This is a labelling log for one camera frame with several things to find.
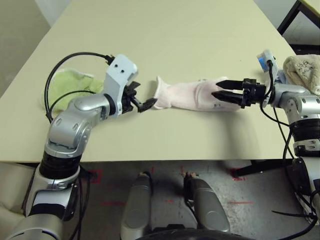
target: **black cable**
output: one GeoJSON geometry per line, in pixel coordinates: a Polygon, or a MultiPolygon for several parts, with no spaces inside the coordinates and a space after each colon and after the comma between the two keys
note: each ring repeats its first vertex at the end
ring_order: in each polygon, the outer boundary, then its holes
{"type": "Polygon", "coordinates": [[[304,196],[302,196],[302,194],[295,188],[295,185],[294,183],[292,182],[290,176],[289,176],[289,173],[288,173],[288,169],[287,169],[287,165],[286,165],[286,155],[287,155],[287,150],[288,150],[288,147],[289,147],[289,143],[290,143],[290,140],[291,140],[291,137],[292,137],[292,131],[290,130],[289,131],[289,136],[285,142],[285,146],[284,146],[284,150],[283,150],[283,155],[282,155],[282,163],[283,163],[283,167],[284,167],[284,172],[285,172],[285,175],[286,175],[286,178],[288,179],[289,181],[289,184],[291,186],[291,188],[293,189],[293,191],[298,195],[298,197],[311,209],[311,211],[313,213],[316,212],[316,210],[310,206],[309,202],[304,198],[304,196]]]}
{"type": "Polygon", "coordinates": [[[264,95],[263,97],[263,100],[260,102],[260,110],[261,112],[270,120],[276,122],[277,124],[282,124],[286,127],[289,127],[289,124],[287,123],[284,123],[282,121],[279,121],[279,119],[274,119],[273,117],[269,116],[265,110],[264,110],[264,107],[263,107],[263,104],[264,104],[264,100],[268,97],[268,95],[271,93],[272,91],[272,88],[274,87],[274,76],[272,74],[272,68],[273,68],[273,63],[269,60],[268,62],[268,66],[269,66],[269,76],[270,76],[270,88],[268,90],[268,92],[264,95]]]}
{"type": "MultiPolygon", "coordinates": [[[[308,232],[310,232],[310,230],[317,224],[317,221],[318,221],[318,217],[317,217],[317,213],[316,213],[316,210],[312,207],[312,205],[310,205],[307,200],[296,190],[293,182],[291,181],[290,177],[289,177],[289,173],[288,173],[288,170],[287,170],[287,166],[285,165],[285,161],[286,161],[286,156],[287,156],[287,151],[288,151],[288,148],[289,148],[289,143],[290,143],[290,140],[291,140],[291,137],[292,137],[292,131],[290,130],[289,132],[289,136],[287,138],[287,140],[285,141],[285,146],[284,146],[284,149],[283,149],[283,155],[282,155],[282,161],[284,163],[284,169],[285,169],[285,174],[290,182],[290,185],[291,187],[293,188],[294,192],[306,203],[306,205],[308,207],[310,207],[311,209],[311,214],[307,215],[307,217],[311,218],[312,219],[312,222],[311,224],[309,224],[309,226],[298,232],[298,233],[295,233],[293,235],[290,235],[290,236],[287,236],[287,237],[284,237],[284,238],[281,238],[279,240],[292,240],[292,239],[295,239],[295,238],[298,238],[298,237],[301,237],[302,235],[305,235],[307,234],[308,232]]],[[[284,212],[276,212],[276,211],[273,211],[277,214],[282,214],[282,215],[287,215],[287,216],[290,216],[292,215],[292,217],[300,217],[300,216],[297,216],[296,214],[290,214],[290,213],[284,213],[284,212]]]]}
{"type": "Polygon", "coordinates": [[[277,121],[277,120],[275,120],[274,118],[272,118],[271,116],[269,116],[269,115],[265,112],[265,110],[264,110],[264,108],[263,108],[263,101],[260,103],[260,110],[261,110],[261,112],[262,112],[268,119],[270,119],[270,120],[272,120],[272,121],[274,121],[274,122],[276,122],[276,123],[282,124],[282,125],[284,125],[284,126],[286,126],[286,127],[289,127],[289,124],[284,123],[284,122],[282,122],[282,121],[277,121]]]}
{"type": "Polygon", "coordinates": [[[50,123],[51,123],[51,121],[52,121],[52,119],[53,119],[53,117],[52,117],[52,111],[53,111],[53,109],[54,109],[55,105],[56,105],[56,104],[57,104],[61,99],[63,99],[64,97],[66,97],[66,96],[68,96],[68,95],[71,95],[71,94],[76,94],[76,93],[89,93],[89,94],[95,94],[95,92],[93,92],[93,91],[88,91],[88,90],[77,90],[77,91],[70,91],[70,92],[68,92],[68,93],[66,93],[66,94],[63,94],[62,96],[58,97],[58,99],[57,99],[57,100],[55,100],[55,101],[54,101],[54,103],[52,103],[52,105],[51,105],[51,107],[50,107],[49,111],[47,112],[47,117],[48,117],[48,119],[51,119],[51,120],[49,120],[49,121],[50,121],[50,123]]]}
{"type": "Polygon", "coordinates": [[[89,196],[90,196],[90,183],[91,183],[91,177],[93,176],[92,173],[88,172],[87,170],[85,170],[82,166],[80,166],[80,173],[79,173],[79,181],[81,181],[81,178],[83,177],[87,177],[87,185],[86,185],[86,193],[85,193],[85,201],[83,203],[83,206],[81,206],[81,211],[79,213],[79,220],[77,225],[75,226],[75,229],[71,235],[71,237],[69,238],[69,240],[73,240],[77,235],[77,239],[79,240],[81,237],[81,227],[82,227],[82,220],[85,216],[86,213],[86,209],[88,206],[88,202],[89,202],[89,196]]]}
{"type": "Polygon", "coordinates": [[[314,197],[317,195],[317,194],[319,194],[320,195],[320,189],[318,189],[318,190],[314,190],[312,193],[311,193],[311,195],[310,195],[310,206],[312,207],[312,202],[313,202],[313,200],[314,200],[314,197]]]}
{"type": "Polygon", "coordinates": [[[298,232],[298,233],[295,233],[295,234],[293,234],[293,235],[291,235],[291,236],[287,236],[287,237],[284,237],[284,238],[280,238],[279,240],[292,240],[292,239],[295,239],[295,238],[301,237],[302,235],[307,234],[307,233],[310,232],[311,229],[313,229],[314,226],[317,224],[317,220],[318,220],[318,219],[314,218],[314,219],[312,220],[312,223],[311,223],[306,229],[304,229],[304,230],[302,230],[302,231],[300,231],[300,232],[298,232]]]}
{"type": "Polygon", "coordinates": [[[112,61],[115,59],[114,56],[109,56],[109,55],[103,55],[103,54],[99,54],[99,53],[95,53],[95,52],[76,52],[76,53],[72,53],[66,57],[64,57],[62,60],[60,60],[55,66],[54,68],[51,70],[46,83],[45,83],[45,87],[44,87],[44,106],[45,106],[45,112],[46,112],[46,117],[48,118],[49,122],[51,123],[52,118],[50,118],[50,116],[48,116],[48,112],[49,112],[49,98],[48,98],[48,92],[49,92],[49,86],[50,86],[50,82],[52,80],[52,77],[54,76],[55,72],[58,70],[58,68],[64,63],[66,62],[68,59],[71,59],[75,56],[80,56],[80,55],[90,55],[90,56],[96,56],[96,57],[100,57],[103,58],[107,61],[108,65],[110,65],[112,63],[112,61]]]}
{"type": "Polygon", "coordinates": [[[80,236],[81,236],[81,227],[82,227],[82,222],[80,221],[80,219],[82,219],[83,216],[83,212],[82,212],[82,208],[83,208],[83,202],[82,202],[82,197],[83,197],[83,189],[82,189],[82,180],[79,177],[79,195],[80,195],[80,199],[79,199],[79,228],[78,228],[78,235],[77,235],[77,239],[80,240],[80,236]]]}
{"type": "MultiPolygon", "coordinates": [[[[284,131],[282,130],[282,127],[281,127],[281,125],[280,125],[280,123],[279,123],[278,114],[277,114],[277,111],[276,111],[276,109],[275,109],[274,107],[273,107],[273,112],[274,112],[275,119],[276,119],[276,121],[277,121],[278,127],[279,127],[279,129],[280,129],[281,135],[282,135],[282,137],[283,137],[283,140],[284,140],[284,142],[286,142],[286,136],[285,136],[284,131]]],[[[288,147],[288,151],[289,151],[289,153],[290,153],[291,158],[294,159],[295,157],[294,157],[294,155],[292,154],[292,152],[291,152],[291,150],[290,150],[290,147],[288,147]]]]}
{"type": "Polygon", "coordinates": [[[272,91],[272,88],[274,87],[274,76],[273,76],[273,74],[272,74],[273,63],[272,63],[271,60],[268,60],[267,63],[268,63],[268,66],[269,66],[270,88],[269,88],[268,92],[264,95],[263,100],[265,100],[265,99],[268,97],[268,95],[269,95],[269,94],[271,93],[271,91],[272,91]]]}
{"type": "Polygon", "coordinates": [[[190,209],[191,213],[193,214],[193,216],[194,216],[194,218],[195,218],[195,220],[196,220],[196,223],[197,223],[198,227],[201,227],[202,224],[201,224],[201,222],[199,221],[199,219],[198,219],[198,217],[197,217],[194,209],[192,208],[190,202],[189,202],[188,200],[185,200],[185,201],[184,201],[184,204],[190,209]]]}

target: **gray floor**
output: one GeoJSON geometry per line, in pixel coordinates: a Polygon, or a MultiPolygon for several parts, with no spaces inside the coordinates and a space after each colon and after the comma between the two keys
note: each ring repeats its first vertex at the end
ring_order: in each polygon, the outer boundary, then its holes
{"type": "MultiPolygon", "coordinates": [[[[91,184],[90,199],[83,219],[81,239],[118,240],[120,221],[130,186],[139,172],[152,172],[152,227],[184,224],[195,227],[191,212],[182,198],[183,172],[196,172],[210,184],[219,197],[231,225],[231,232],[257,240],[277,240],[308,226],[303,218],[282,216],[271,210],[301,213],[281,169],[249,175],[236,180],[230,168],[241,168],[249,161],[157,161],[85,163],[101,178],[91,184]]],[[[78,220],[65,224],[68,239],[78,220]]],[[[320,240],[320,227],[297,238],[320,240]]]]}

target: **black table leg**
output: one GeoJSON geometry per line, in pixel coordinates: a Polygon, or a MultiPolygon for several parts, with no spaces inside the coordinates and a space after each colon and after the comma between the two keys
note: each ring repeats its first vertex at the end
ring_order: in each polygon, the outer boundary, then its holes
{"type": "MultiPolygon", "coordinates": [[[[289,166],[292,165],[292,159],[286,159],[285,165],[289,166]]],[[[249,174],[256,174],[256,173],[263,173],[264,171],[272,170],[272,169],[279,169],[284,167],[284,163],[282,159],[270,159],[264,160],[261,162],[251,162],[252,165],[245,166],[243,168],[236,169],[232,172],[232,175],[235,178],[249,175],[249,174]]]]}
{"type": "Polygon", "coordinates": [[[314,12],[304,4],[301,4],[298,8],[299,11],[302,12],[311,22],[313,22],[318,28],[320,28],[320,17],[314,14],[314,12]]]}
{"type": "Polygon", "coordinates": [[[297,0],[293,7],[290,9],[288,14],[285,16],[284,20],[281,22],[280,26],[278,27],[278,32],[282,35],[285,33],[289,25],[292,23],[292,21],[295,19],[295,17],[300,12],[299,7],[302,5],[302,3],[297,0]]]}

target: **beige table surface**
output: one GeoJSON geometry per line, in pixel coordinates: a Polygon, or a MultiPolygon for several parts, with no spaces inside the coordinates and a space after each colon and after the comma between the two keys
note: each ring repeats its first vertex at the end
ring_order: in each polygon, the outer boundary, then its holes
{"type": "MultiPolygon", "coordinates": [[[[157,75],[170,84],[220,76],[263,81],[268,75],[256,55],[264,49],[280,67],[294,55],[252,0],[74,0],[0,100],[0,160],[41,160],[49,129],[41,93],[70,53],[127,55],[139,70],[138,97],[146,100],[157,75]]],[[[92,56],[67,66],[99,79],[107,68],[92,56]]],[[[278,159],[283,147],[277,124],[257,105],[236,113],[149,110],[95,127],[82,161],[278,159]]]]}

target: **cloth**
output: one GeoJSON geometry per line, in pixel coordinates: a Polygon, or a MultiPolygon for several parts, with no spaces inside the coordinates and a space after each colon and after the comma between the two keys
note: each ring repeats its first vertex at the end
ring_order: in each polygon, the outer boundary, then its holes
{"type": "Polygon", "coordinates": [[[286,79],[320,96],[320,55],[297,55],[283,63],[286,79]]]}
{"type": "Polygon", "coordinates": [[[212,96],[213,92],[222,90],[216,83],[227,79],[222,76],[213,80],[169,85],[158,76],[158,86],[154,95],[157,101],[154,107],[156,109],[177,107],[194,111],[236,111],[240,106],[220,101],[212,96]]]}
{"type": "MultiPolygon", "coordinates": [[[[86,90],[100,93],[103,89],[104,82],[95,79],[93,75],[77,71],[73,68],[63,68],[52,77],[48,92],[49,105],[51,106],[59,97],[69,92],[86,90]]],[[[54,106],[53,112],[64,111],[72,99],[88,95],[90,93],[86,92],[70,94],[62,98],[54,106]]],[[[42,107],[45,108],[43,94],[40,99],[42,107]]]]}

